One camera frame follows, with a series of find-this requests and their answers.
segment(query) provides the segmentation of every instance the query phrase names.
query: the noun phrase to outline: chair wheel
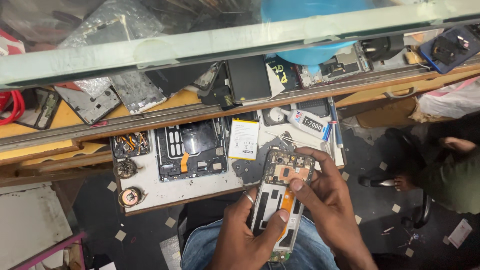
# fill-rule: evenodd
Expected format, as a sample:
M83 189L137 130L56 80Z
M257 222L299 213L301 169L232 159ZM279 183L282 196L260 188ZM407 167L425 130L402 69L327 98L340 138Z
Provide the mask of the chair wheel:
M405 228L408 228L408 229L413 229L413 224L415 224L415 222L413 222L413 220L409 217L402 217L402 225L405 227Z

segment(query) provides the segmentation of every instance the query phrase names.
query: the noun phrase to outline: phone part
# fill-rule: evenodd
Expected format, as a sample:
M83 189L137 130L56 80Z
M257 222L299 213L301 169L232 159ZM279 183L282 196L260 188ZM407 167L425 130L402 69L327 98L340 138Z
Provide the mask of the phone part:
M105 90L97 98L81 91L55 86L62 99L86 125L93 125L120 105L120 99L112 89Z
M167 100L143 72L125 72L110 76L112 85L130 114L148 110Z
M110 137L110 146L116 159L146 155L150 152L147 131Z
M120 179L128 179L138 172L137 164L130 158L115 163L113 174Z
M289 257L288 253L293 251L303 204L297 200L289 184L295 178L310 184L314 165L315 160L307 155L279 149L268 152L252 214L253 235L259 236L266 229L270 217L279 209L290 213L287 225L275 243L270 261L285 261Z
M125 208L133 207L141 203L145 199L145 196L140 189L132 186L122 190L119 194L119 204Z
M367 39L361 45L365 56L373 62L392 59L405 47L403 35Z
M419 47L420 55L440 74L446 74L480 52L474 26L455 26Z
M146 71L145 75L152 84L161 89L163 94L171 98L187 85L193 83L207 72L216 62L199 63L165 69Z
M198 79L192 83L194 87L199 89L197 91L197 95L206 97L208 93L210 93L210 89L213 87L213 82L218 76L218 72L220 71L220 67L223 65L223 63L223 61L220 61L213 64L207 72L202 74L202 76L198 77Z
M291 138L288 132L282 135ZM233 162L233 170L235 174L242 179L243 184L255 183L261 179L265 167L265 158L267 153L272 149L293 151L294 147L291 142L276 137L258 149L255 160L237 160Z
M212 130L208 133L208 138L205 138L207 133L203 134L203 138L196 138L196 132L200 130L197 127L205 125L205 122L210 121ZM228 170L224 118L214 118L205 122L187 126L176 125L155 130L159 152L157 155L158 170L161 181L196 178L223 173ZM185 146L186 139L183 137L183 134L189 136L191 146ZM214 141L216 146L210 148ZM207 142L209 146L204 147L202 145L203 142ZM191 152L199 152L189 154L186 152L188 147L193 149L190 150Z
M371 70L360 43L345 47L328 61L318 65L296 65L303 88L321 86L354 74Z
M263 55L227 60L227 73L233 102L239 104L272 97Z
M60 105L59 94L52 90L36 87L23 90L21 95L25 100L25 110L14 123L38 130L49 129ZM0 119L8 118L12 114L12 109L13 104L8 102L5 111L0 114Z

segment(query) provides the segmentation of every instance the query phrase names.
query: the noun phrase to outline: smartphone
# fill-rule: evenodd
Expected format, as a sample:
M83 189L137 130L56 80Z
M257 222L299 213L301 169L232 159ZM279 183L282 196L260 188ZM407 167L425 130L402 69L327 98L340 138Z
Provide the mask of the smartphone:
M230 59L226 67L233 102L241 104L272 97L263 55Z
M286 261L293 251L303 204L293 195L289 184L294 178L300 178L310 184L314 167L315 159L308 155L280 149L268 152L252 214L253 235L259 236L266 229L270 217L278 210L285 209L290 212L287 226L275 243L269 261Z

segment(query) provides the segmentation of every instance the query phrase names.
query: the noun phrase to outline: person's leg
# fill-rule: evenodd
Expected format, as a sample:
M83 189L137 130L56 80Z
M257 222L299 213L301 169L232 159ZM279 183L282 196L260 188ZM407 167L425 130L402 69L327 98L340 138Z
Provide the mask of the person's leg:
M397 189L419 187L445 208L480 212L480 150L455 162L435 162L413 177L399 177Z

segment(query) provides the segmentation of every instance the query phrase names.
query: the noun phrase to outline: glass display case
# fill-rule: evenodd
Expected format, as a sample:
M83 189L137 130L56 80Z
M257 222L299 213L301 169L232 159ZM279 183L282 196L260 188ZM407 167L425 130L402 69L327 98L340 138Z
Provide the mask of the glass display case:
M356 40L478 22L478 0L5 0L0 89L88 89L107 75L270 52L321 63ZM17 41L24 52L5 55Z

